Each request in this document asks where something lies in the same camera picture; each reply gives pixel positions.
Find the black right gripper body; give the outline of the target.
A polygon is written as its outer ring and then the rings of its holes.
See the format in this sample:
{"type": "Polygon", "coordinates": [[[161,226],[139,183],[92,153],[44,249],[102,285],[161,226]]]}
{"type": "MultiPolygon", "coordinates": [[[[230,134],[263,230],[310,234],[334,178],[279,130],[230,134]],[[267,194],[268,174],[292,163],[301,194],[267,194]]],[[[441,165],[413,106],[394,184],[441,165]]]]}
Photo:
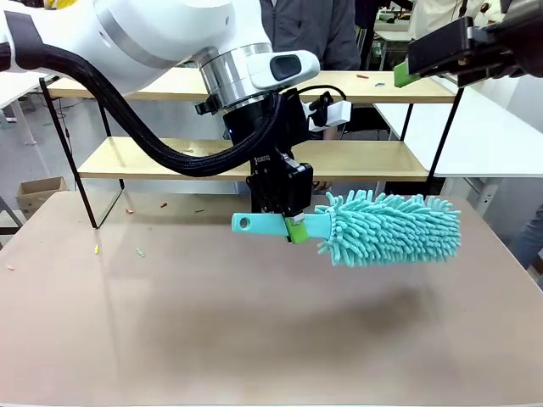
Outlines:
{"type": "Polygon", "coordinates": [[[472,28],[473,51],[456,73],[466,87],[488,79],[542,77],[542,2],[502,1],[503,20],[472,28]]]}

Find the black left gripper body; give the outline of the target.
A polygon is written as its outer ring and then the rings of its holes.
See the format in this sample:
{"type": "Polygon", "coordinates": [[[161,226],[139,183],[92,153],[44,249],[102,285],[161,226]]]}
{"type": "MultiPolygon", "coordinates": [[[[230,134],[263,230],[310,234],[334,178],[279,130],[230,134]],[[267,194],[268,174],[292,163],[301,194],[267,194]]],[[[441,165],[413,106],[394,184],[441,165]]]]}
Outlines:
{"type": "Polygon", "coordinates": [[[309,139],[308,119],[299,92],[273,92],[263,100],[224,115],[234,147],[241,147],[224,165],[231,170],[247,161],[269,165],[286,178],[307,178],[309,165],[295,160],[292,147],[309,139]]]}

